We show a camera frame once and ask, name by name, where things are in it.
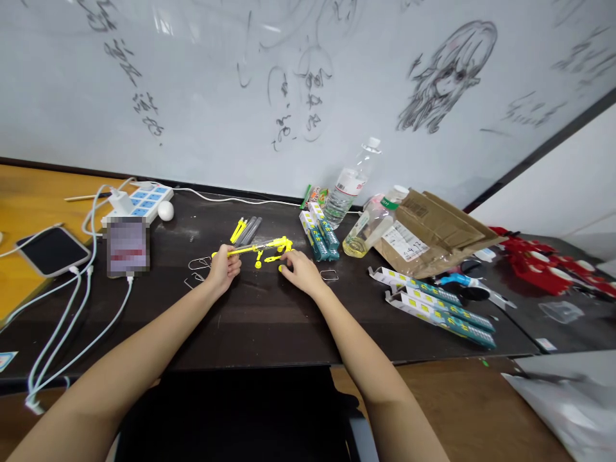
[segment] anime girl drawing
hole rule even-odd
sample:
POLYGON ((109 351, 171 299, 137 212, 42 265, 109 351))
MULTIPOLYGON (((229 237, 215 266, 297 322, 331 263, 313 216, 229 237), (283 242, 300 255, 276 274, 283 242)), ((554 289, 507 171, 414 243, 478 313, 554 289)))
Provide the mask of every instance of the anime girl drawing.
POLYGON ((477 74, 488 61, 496 43, 496 26, 490 21, 472 21, 455 31, 433 54, 428 68, 414 77, 418 81, 411 102, 399 115, 397 130, 426 124, 428 133, 438 131, 443 117, 467 88, 477 85, 477 74))

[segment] white egg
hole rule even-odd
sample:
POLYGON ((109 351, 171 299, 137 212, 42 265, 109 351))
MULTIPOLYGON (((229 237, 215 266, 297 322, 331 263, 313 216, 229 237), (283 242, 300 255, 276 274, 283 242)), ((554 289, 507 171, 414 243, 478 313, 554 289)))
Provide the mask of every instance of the white egg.
POLYGON ((173 204, 169 201, 162 201, 158 205, 158 216, 162 221, 173 219, 173 204))

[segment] pixelated phone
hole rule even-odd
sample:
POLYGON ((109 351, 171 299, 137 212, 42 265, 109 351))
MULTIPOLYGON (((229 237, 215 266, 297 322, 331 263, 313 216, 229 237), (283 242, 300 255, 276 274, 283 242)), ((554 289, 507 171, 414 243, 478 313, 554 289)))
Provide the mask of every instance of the pixelated phone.
POLYGON ((150 228, 144 218, 110 218, 105 238, 109 277, 139 276, 150 270, 150 228))

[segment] whiteboard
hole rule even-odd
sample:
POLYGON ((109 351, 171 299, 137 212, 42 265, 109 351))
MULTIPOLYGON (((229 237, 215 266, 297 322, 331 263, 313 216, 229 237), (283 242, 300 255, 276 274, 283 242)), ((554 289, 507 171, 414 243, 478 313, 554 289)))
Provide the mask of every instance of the whiteboard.
POLYGON ((464 207, 616 83, 610 0, 6 0, 2 156, 464 207))

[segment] white power strip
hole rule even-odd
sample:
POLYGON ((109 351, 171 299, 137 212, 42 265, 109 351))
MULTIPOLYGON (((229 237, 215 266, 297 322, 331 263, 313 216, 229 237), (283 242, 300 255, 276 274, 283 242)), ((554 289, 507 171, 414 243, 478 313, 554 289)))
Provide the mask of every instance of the white power strip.
POLYGON ((128 215, 118 213, 113 210, 107 216, 104 216, 101 222, 105 226, 110 218, 121 216, 140 216, 145 217, 146 223, 151 223, 158 216, 158 206, 163 201, 168 201, 173 197, 172 188, 166 186, 158 186, 149 191, 145 189, 137 189, 130 195, 130 200, 133 203, 133 210, 128 215))

